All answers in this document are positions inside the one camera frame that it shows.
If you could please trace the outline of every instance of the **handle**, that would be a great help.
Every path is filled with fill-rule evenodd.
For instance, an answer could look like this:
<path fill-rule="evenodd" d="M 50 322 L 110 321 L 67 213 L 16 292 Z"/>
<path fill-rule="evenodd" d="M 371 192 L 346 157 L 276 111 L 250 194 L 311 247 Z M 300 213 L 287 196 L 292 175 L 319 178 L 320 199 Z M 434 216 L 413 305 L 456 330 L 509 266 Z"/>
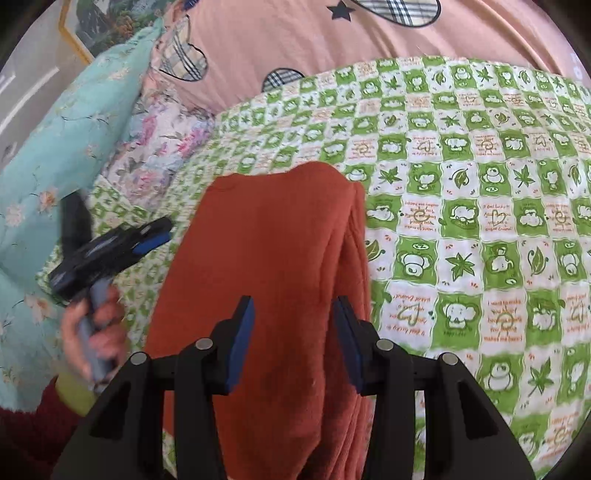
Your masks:
<path fill-rule="evenodd" d="M 96 352 L 90 347 L 88 341 L 101 329 L 95 325 L 93 316 L 95 311 L 107 301 L 107 291 L 111 284 L 111 278 L 101 278 L 89 289 L 89 312 L 80 321 L 78 326 L 78 338 L 82 343 L 84 356 L 92 369 L 92 380 L 95 383 L 102 382 L 117 366 L 115 360 L 98 358 Z"/>

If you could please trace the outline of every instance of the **gold frame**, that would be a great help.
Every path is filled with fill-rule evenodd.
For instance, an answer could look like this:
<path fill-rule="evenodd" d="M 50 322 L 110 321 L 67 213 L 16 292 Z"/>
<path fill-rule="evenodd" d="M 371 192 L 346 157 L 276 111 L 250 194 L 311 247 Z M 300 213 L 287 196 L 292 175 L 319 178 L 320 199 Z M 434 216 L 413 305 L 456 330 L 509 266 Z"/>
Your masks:
<path fill-rule="evenodd" d="M 66 28 L 66 17 L 71 4 L 72 0 L 64 0 L 64 5 L 61 8 L 58 29 L 64 40 L 70 45 L 70 47 L 74 49 L 74 51 L 82 59 L 82 61 L 88 65 L 94 61 L 94 57 L 80 46 L 81 41 L 77 40 L 75 34 L 70 32 Z"/>

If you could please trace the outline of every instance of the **metal screw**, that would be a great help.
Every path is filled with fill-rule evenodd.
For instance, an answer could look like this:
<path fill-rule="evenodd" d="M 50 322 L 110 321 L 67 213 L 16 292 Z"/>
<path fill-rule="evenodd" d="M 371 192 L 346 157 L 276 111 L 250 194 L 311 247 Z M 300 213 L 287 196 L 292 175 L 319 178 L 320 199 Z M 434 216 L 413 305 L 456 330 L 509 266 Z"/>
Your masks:
<path fill-rule="evenodd" d="M 141 365 L 148 359 L 148 355 L 143 352 L 134 353 L 131 356 L 131 363 L 133 365 Z"/>
<path fill-rule="evenodd" d="M 392 340 L 388 340 L 387 338 L 380 338 L 380 340 L 375 342 L 375 346 L 384 352 L 389 352 L 392 348 L 394 348 L 394 342 Z"/>
<path fill-rule="evenodd" d="M 457 356 L 454 355 L 453 353 L 450 353 L 450 352 L 444 353 L 441 356 L 441 360 L 443 360 L 448 365 L 455 365 L 459 361 L 458 358 L 457 358 Z"/>
<path fill-rule="evenodd" d="M 211 340 L 211 338 L 200 338 L 195 342 L 195 346 L 197 347 L 197 350 L 209 350 L 213 347 L 213 340 Z"/>

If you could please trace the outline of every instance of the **light blue floral blanket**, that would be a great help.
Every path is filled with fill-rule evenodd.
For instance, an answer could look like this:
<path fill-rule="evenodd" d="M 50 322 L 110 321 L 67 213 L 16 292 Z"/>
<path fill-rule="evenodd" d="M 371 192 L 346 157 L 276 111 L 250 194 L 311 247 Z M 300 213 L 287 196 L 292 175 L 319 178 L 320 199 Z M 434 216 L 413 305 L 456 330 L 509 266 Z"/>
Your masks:
<path fill-rule="evenodd" d="M 59 198 L 89 189 L 124 132 L 161 21 L 100 55 L 0 174 L 0 406 L 34 408 L 60 362 L 59 308 L 35 274 L 59 235 Z"/>

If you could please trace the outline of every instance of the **black star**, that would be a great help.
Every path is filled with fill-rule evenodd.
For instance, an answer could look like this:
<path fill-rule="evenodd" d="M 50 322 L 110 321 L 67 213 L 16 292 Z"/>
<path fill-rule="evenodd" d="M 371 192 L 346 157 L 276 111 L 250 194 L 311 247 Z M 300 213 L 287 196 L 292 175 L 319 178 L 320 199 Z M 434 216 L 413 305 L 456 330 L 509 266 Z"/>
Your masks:
<path fill-rule="evenodd" d="M 333 16 L 332 16 L 333 20 L 336 20 L 337 18 L 344 18 L 345 20 L 351 21 L 350 12 L 355 11 L 354 8 L 347 7 L 347 5 L 345 5 L 345 2 L 343 2 L 343 0 L 340 0 L 339 4 L 336 7 L 326 7 L 326 8 L 328 8 L 333 13 Z"/>

